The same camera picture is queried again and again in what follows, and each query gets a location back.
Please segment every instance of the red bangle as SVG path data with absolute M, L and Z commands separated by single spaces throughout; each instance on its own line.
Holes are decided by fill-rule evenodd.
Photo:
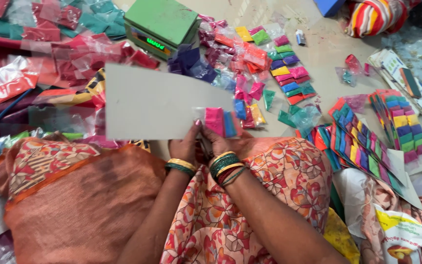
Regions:
M 229 168 L 229 169 L 225 170 L 223 173 L 221 173 L 221 175 L 218 178 L 218 184 L 221 185 L 226 180 L 226 178 L 229 177 L 229 175 L 231 175 L 232 172 L 235 171 L 238 168 L 241 168 L 241 167 Z

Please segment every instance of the woman's right hand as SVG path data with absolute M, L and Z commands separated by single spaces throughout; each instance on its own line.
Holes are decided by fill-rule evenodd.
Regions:
M 202 135 L 207 138 L 212 143 L 212 151 L 214 157 L 211 159 L 211 163 L 214 161 L 216 157 L 221 155 L 224 152 L 231 151 L 231 147 L 229 143 L 226 141 L 225 138 L 221 137 L 220 135 L 214 133 L 213 130 L 208 129 L 205 126 L 202 126 Z

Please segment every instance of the floor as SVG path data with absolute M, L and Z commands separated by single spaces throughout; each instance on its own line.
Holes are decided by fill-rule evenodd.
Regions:
M 344 60 L 349 54 L 354 54 L 361 63 L 367 61 L 376 49 L 381 46 L 381 36 L 353 39 L 343 34 L 340 24 L 336 19 L 323 18 L 311 0 L 178 0 L 194 11 L 215 17 L 217 20 L 226 19 L 230 26 L 246 26 L 253 28 L 259 25 L 272 23 L 272 15 L 281 15 L 286 19 L 284 30 L 292 43 L 296 43 L 295 31 L 304 31 L 307 45 L 292 45 L 296 55 L 301 59 L 305 68 L 312 77 L 312 86 L 318 96 L 300 102 L 298 106 L 309 103 L 318 103 L 323 112 L 320 123 L 331 123 L 328 110 L 335 104 L 339 97 L 360 93 L 372 93 L 375 89 L 387 89 L 387 84 L 379 77 L 363 78 L 356 87 L 341 84 L 335 73 L 334 67 L 344 67 Z M 134 0 L 114 0 L 120 8 L 127 10 Z M 161 70 L 167 71 L 166 63 L 161 63 Z M 271 80 L 266 85 L 267 89 L 277 92 L 277 96 L 284 98 L 277 82 Z M 261 109 L 264 102 L 258 102 Z M 277 116 L 264 111 L 267 121 L 265 130 L 249 131 L 255 137 L 277 137 L 295 135 L 294 130 L 279 122 Z M 384 133 L 380 123 L 375 117 L 372 108 L 366 105 L 365 115 L 369 127 L 383 137 Z M 167 142 L 151 142 L 153 152 L 164 159 L 168 158 Z

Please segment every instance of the woman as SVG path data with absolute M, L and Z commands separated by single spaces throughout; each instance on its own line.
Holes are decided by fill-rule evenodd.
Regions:
M 167 173 L 133 144 L 105 150 L 60 133 L 6 149 L 0 194 L 18 264 L 347 262 L 320 235 L 331 186 L 321 151 L 298 138 L 225 140 L 196 123 L 170 156 L 197 164 L 200 131 L 215 156 L 235 152 L 235 170 Z
M 195 138 L 200 129 L 202 129 L 202 135 L 212 142 L 214 158 L 232 151 L 231 145 L 224 138 L 209 129 L 202 128 L 201 122 L 198 120 L 183 140 L 170 141 L 170 156 L 190 164 L 196 164 Z M 313 160 L 323 160 L 323 163 L 328 164 L 326 157 L 307 141 L 300 140 L 299 142 L 292 139 L 289 146 L 285 151 L 290 152 L 290 149 L 293 149 L 294 152 L 285 153 L 283 159 L 291 160 L 295 166 L 275 169 L 273 172 L 286 174 L 287 171 L 295 170 L 297 161 L 301 161 L 298 159 L 298 155 L 311 156 Z M 208 177 L 208 182 L 206 179 L 202 180 L 203 175 L 208 173 L 208 169 L 204 166 L 197 171 L 191 181 L 187 173 L 172 168 L 149 215 L 129 239 L 117 263 L 223 263 L 224 261 L 253 263 L 260 262 L 262 259 L 279 264 L 349 263 L 322 237 L 321 230 L 315 230 L 300 214 L 288 207 L 287 204 L 278 201 L 274 194 L 272 195 L 262 186 L 262 183 L 254 176 L 254 174 L 261 174 L 261 171 L 248 169 L 242 171 L 241 166 L 231 167 L 229 170 L 230 172 L 222 181 L 225 182 L 222 184 L 222 189 L 211 182 L 211 177 Z M 315 175 L 315 177 L 329 178 L 330 173 L 330 167 L 323 166 L 320 169 L 320 175 Z M 196 188 L 197 185 L 206 184 L 215 185 L 212 189 L 219 193 L 214 197 L 207 194 L 208 199 L 223 199 L 226 201 L 224 204 L 233 207 L 232 209 L 221 207 L 218 211 L 232 211 L 233 215 L 227 219 L 227 225 L 226 223 L 206 225 L 203 221 L 201 223 L 195 221 L 194 224 L 183 228 L 183 225 L 193 222 L 192 218 L 199 217 L 200 212 L 197 209 L 203 204 L 202 201 L 196 199 L 191 207 L 180 211 L 183 204 L 190 202 L 186 190 L 199 192 L 200 187 Z M 297 189 L 292 189 L 285 195 L 296 196 L 296 192 Z M 233 223 L 232 219 L 240 219 L 240 223 Z M 232 228 L 236 225 L 240 225 L 237 228 L 240 229 L 240 235 L 237 237 L 241 241 L 225 241 L 229 240 L 226 233 L 232 237 Z M 182 231 L 184 229 L 188 229 L 188 231 L 179 234 L 177 230 L 179 228 L 182 228 Z M 173 245 L 177 242 L 186 244 L 182 243 L 180 246 L 182 248 L 180 248 Z M 273 259 L 265 257 L 268 253 Z

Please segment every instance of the hand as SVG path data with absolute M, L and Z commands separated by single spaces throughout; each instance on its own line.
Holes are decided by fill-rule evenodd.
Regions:
M 214 159 L 221 155 L 224 152 L 227 151 L 231 151 L 231 147 L 229 145 L 229 143 L 226 141 L 226 139 L 224 139 L 223 137 L 221 137 L 220 135 L 214 133 L 213 130 L 208 129 L 206 127 L 202 128 L 202 135 L 207 138 L 209 141 L 211 141 L 212 143 L 212 151 L 214 154 L 214 158 L 211 159 L 210 162 L 213 162 Z
M 200 132 L 201 121 L 197 120 L 192 125 L 183 140 L 169 141 L 169 154 L 171 158 L 181 159 L 186 162 L 196 165 L 195 161 L 195 138 Z

